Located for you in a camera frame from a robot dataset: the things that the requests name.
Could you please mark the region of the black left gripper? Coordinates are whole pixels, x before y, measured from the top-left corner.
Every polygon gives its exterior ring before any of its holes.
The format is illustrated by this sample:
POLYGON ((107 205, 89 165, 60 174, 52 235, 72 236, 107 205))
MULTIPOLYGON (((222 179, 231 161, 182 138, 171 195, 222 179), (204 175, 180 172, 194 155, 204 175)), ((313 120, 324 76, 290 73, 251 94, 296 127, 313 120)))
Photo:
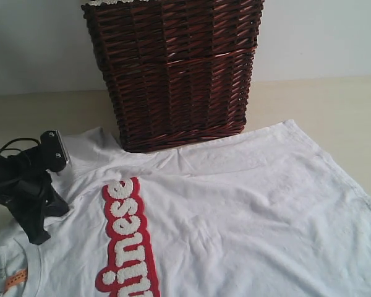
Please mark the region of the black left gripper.
POLYGON ((31 244, 41 245, 51 238, 44 229, 45 217, 62 217, 68 203, 52 188, 51 175, 44 171, 27 179, 7 181, 0 191, 8 196, 7 206, 31 244))

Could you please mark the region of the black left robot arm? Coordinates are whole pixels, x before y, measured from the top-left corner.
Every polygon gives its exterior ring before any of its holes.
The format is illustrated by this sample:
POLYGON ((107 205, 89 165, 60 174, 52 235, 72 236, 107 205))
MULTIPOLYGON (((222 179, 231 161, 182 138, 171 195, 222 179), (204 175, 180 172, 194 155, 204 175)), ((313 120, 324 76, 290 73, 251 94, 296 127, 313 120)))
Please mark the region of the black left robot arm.
POLYGON ((0 154, 0 204, 21 226, 30 243, 50 239, 46 217, 61 217, 70 210, 52 185, 48 166, 38 147, 4 157, 0 154))

